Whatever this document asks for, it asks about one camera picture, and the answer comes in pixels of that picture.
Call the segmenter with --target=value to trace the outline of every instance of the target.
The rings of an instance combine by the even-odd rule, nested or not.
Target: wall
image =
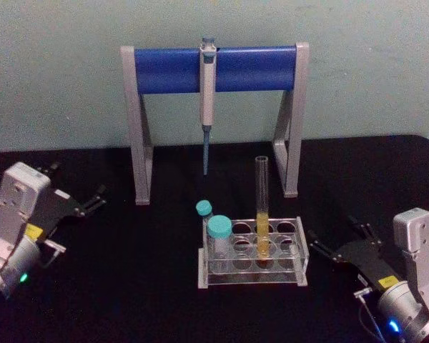
[[[308,41],[304,136],[429,131],[429,1],[1,1],[0,151],[127,145],[120,45]],[[212,140],[272,137],[280,94],[218,94]],[[148,96],[154,143],[202,141],[197,95]]]

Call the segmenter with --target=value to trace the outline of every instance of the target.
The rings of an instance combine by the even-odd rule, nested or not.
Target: black table
[[[301,216],[331,247],[355,238],[353,215],[385,242],[385,259],[405,275],[393,244],[393,217],[429,210],[429,141],[384,136],[304,141],[299,198],[284,199],[270,143],[210,147],[202,176],[200,146],[154,150],[152,204],[134,205],[128,149],[0,154],[3,171],[60,161],[53,185],[79,201],[100,185],[108,204],[87,220],[67,220],[53,236],[67,247],[35,268],[0,309],[0,342],[374,342],[361,328],[361,288],[353,275],[313,250],[308,287],[237,285],[197,289],[207,198],[233,219],[255,216],[254,157],[270,156],[270,216]]]

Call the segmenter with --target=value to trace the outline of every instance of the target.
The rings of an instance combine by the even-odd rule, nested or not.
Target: pipette stand
[[[255,219],[232,220],[229,252],[216,259],[207,235],[199,249],[198,287],[219,284],[278,284],[307,286],[308,247],[300,218],[269,219],[268,259],[259,260]]]
[[[148,205],[153,146],[143,95],[199,92],[199,49],[122,46],[121,56],[135,203]],[[308,43],[217,50],[216,92],[283,91],[272,144],[283,193],[287,198],[297,196],[309,56]]]

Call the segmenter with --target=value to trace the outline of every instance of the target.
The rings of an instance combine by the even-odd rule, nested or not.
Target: tube cap
[[[228,238],[232,233],[232,221],[226,216],[213,216],[208,221],[208,234],[213,238]]]
[[[200,200],[197,202],[197,205],[195,205],[195,209],[197,210],[197,213],[205,217],[208,214],[212,213],[212,205],[208,200]]]

